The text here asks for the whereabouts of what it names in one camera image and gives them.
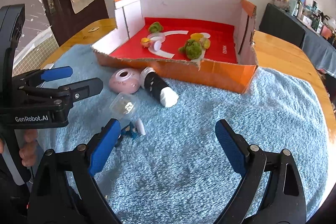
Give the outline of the person's left hand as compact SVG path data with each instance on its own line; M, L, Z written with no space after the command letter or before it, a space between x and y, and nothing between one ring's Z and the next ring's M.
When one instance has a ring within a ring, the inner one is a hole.
M26 130L23 134L25 143L20 149L19 155L22 159L22 165L25 167L32 167L37 160L37 137L38 132L35 129Z

